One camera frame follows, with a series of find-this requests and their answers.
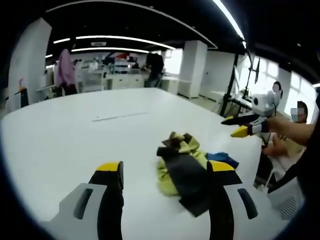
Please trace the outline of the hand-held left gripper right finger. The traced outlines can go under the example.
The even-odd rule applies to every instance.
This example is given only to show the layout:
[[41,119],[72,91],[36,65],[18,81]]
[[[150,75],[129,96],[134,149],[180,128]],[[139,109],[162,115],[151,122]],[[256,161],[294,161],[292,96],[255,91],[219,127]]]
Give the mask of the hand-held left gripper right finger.
[[270,200],[242,182],[227,163],[210,160],[209,174],[211,240],[272,240],[275,213]]

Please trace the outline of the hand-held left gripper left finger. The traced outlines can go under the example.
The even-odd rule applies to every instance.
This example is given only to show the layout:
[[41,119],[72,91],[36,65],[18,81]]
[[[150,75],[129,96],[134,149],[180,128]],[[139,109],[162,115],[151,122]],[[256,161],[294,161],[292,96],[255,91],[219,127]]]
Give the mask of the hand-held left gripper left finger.
[[56,240],[121,240],[124,164],[99,166],[89,182],[79,184],[59,203],[43,228]]

